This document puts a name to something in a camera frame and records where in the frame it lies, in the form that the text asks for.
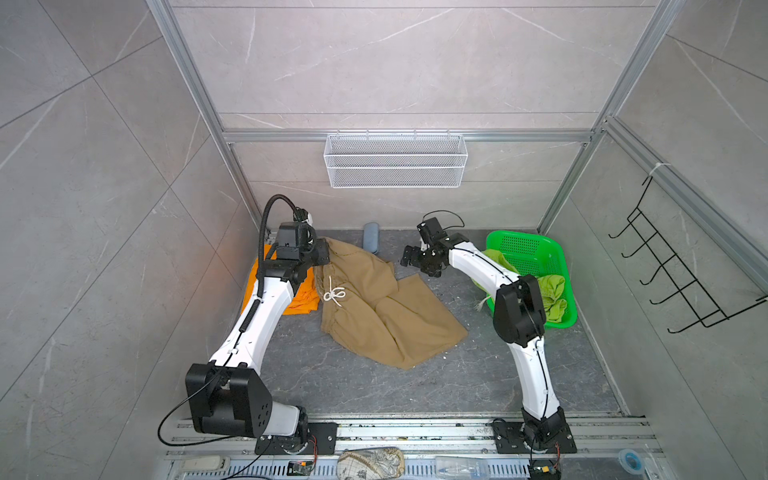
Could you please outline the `orange shorts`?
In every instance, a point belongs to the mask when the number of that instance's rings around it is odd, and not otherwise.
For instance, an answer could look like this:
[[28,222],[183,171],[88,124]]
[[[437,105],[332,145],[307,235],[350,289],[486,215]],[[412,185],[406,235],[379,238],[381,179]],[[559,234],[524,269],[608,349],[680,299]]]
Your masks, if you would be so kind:
[[[243,302],[241,305],[240,313],[246,310],[247,304],[253,294],[255,284],[257,281],[257,270],[259,262],[254,261],[251,271],[248,275],[248,282],[245,289]],[[285,309],[285,315],[303,315],[309,314],[318,309],[320,303],[319,295],[316,291],[315,277],[313,268],[310,267],[307,271],[306,279],[299,286],[298,291],[294,295],[294,298],[290,305]]]

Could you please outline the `khaki brown shorts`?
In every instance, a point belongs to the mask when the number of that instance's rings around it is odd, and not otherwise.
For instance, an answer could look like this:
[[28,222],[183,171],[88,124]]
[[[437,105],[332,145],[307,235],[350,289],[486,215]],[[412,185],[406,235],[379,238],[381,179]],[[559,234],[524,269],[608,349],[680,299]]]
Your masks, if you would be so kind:
[[467,336],[466,328],[417,275],[352,244],[327,240],[329,263],[316,267],[321,330],[347,350],[409,370]]

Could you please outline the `lime green shorts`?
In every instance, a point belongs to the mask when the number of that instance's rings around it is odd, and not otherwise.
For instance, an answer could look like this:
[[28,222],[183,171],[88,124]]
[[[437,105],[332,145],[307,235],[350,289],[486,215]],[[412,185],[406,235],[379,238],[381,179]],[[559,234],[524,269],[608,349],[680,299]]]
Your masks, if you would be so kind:
[[[518,274],[518,270],[504,257],[501,251],[495,249],[486,249],[484,254],[496,264]],[[566,284],[565,277],[558,274],[535,274],[535,277],[538,281],[544,309],[546,312],[546,326],[563,326],[563,318],[568,310],[568,302],[564,296]]]

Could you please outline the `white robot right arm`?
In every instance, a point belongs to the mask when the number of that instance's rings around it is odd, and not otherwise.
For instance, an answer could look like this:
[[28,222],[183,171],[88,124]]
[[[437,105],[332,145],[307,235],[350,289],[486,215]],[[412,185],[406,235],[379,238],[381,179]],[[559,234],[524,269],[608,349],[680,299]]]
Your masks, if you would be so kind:
[[435,278],[453,267],[494,299],[493,326],[512,352],[522,388],[523,439],[534,452],[554,447],[568,424],[546,361],[546,314],[537,279],[501,266],[464,235],[447,232],[435,217],[417,230],[421,245],[405,247],[401,264]]

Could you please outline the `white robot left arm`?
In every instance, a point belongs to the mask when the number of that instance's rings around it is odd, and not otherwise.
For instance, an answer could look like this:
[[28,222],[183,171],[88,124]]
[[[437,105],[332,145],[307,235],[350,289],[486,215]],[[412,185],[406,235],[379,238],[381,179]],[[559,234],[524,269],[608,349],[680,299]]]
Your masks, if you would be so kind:
[[277,403],[260,372],[278,321],[308,270],[329,262],[327,241],[310,220],[280,225],[275,244],[258,262],[256,281],[232,332],[205,364],[185,377],[191,420],[199,433],[308,441],[305,411]]

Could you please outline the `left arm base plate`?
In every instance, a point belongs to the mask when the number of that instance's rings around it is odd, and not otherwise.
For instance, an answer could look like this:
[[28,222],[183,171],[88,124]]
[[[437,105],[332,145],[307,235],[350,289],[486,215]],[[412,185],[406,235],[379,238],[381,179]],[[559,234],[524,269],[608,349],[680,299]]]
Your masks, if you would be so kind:
[[332,455],[337,442],[338,424],[300,422],[292,436],[261,437],[254,452],[264,455]]

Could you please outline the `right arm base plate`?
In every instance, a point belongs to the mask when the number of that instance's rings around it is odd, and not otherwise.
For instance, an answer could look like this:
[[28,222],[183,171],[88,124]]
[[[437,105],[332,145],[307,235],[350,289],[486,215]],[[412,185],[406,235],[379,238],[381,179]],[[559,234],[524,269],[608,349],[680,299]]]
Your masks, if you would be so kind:
[[507,421],[490,423],[496,450],[500,454],[575,454],[578,452],[570,426],[552,429],[534,426],[534,422]]

